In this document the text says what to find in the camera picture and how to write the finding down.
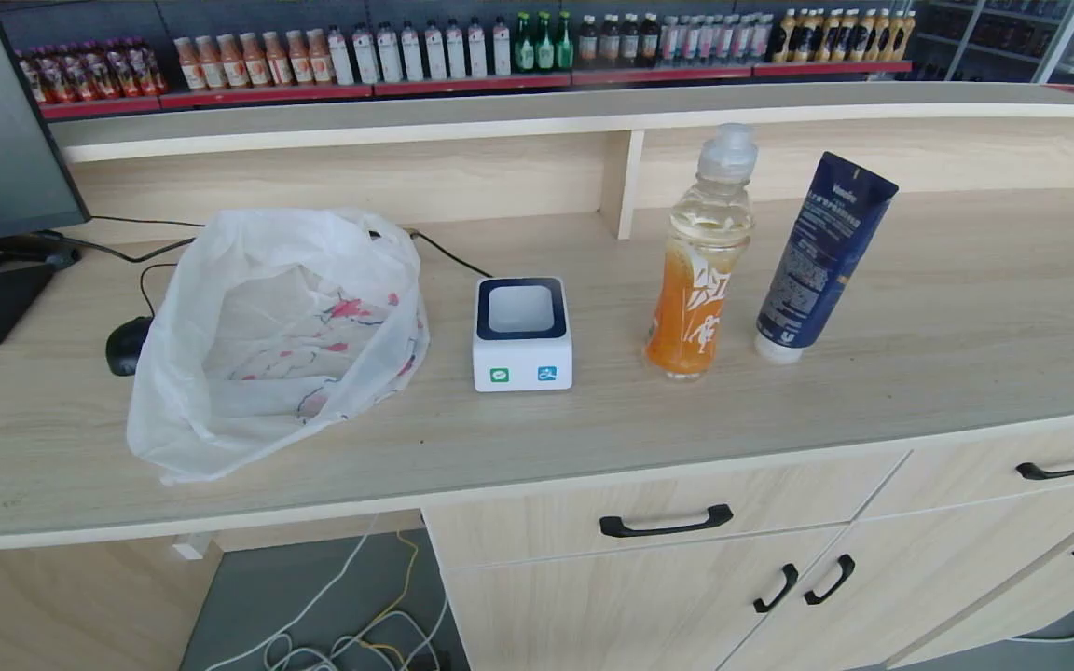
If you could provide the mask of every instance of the white tube cap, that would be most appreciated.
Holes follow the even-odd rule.
[[[802,358],[802,352],[807,351],[806,348],[787,348],[785,345],[779,345],[761,335],[759,331],[753,339],[753,347],[760,356],[772,363],[796,362]]]

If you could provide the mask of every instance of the cabinet door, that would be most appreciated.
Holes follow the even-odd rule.
[[[474,671],[713,671],[838,527],[445,575]]]
[[[1022,577],[892,660],[902,667],[1034,632],[1074,611],[1074,536]]]
[[[1074,487],[853,523],[724,671],[880,663],[1072,534]]]
[[[0,551],[0,668],[174,671],[221,558],[172,539]]]

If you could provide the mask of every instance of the white bottle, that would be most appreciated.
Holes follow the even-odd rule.
[[[441,41],[441,31],[433,18],[425,27],[425,55],[430,59],[430,79],[447,79],[447,47]]]
[[[421,64],[421,38],[413,29],[413,21],[405,21],[405,27],[402,27],[400,45],[405,52],[405,76],[410,82],[425,81],[425,65]]]
[[[350,53],[346,50],[346,39],[336,25],[329,27],[329,57],[334,61],[334,77],[340,85],[354,84],[354,71],[350,69]]]
[[[396,31],[391,23],[383,21],[376,33],[376,49],[379,50],[379,69],[384,73],[384,82],[400,82],[404,73],[400,67],[400,46],[396,43]]]
[[[466,54],[459,18],[451,18],[447,24],[447,57],[450,60],[450,79],[466,79]]]
[[[466,27],[466,52],[469,53],[469,75],[483,79],[487,76],[487,34],[478,25],[478,17],[470,17]]]
[[[491,28],[491,46],[495,53],[496,76],[507,76],[512,73],[512,40],[504,17],[495,17],[495,26]]]
[[[363,84],[379,82],[379,68],[376,67],[375,39],[367,32],[366,25],[354,26],[350,34],[350,43],[354,44],[354,62],[359,64],[359,81]]]

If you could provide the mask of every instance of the drawer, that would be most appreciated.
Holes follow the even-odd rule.
[[[1074,418],[989,431],[998,437],[914,450],[866,517],[1074,484]]]
[[[445,569],[850,521],[901,454],[426,507]],[[605,535],[601,519],[614,527]]]

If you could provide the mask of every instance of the orange drink bottle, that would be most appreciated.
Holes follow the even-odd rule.
[[[752,242],[752,129],[724,123],[703,145],[698,175],[669,213],[665,276],[644,356],[673,379],[698,379],[715,360],[724,297]]]

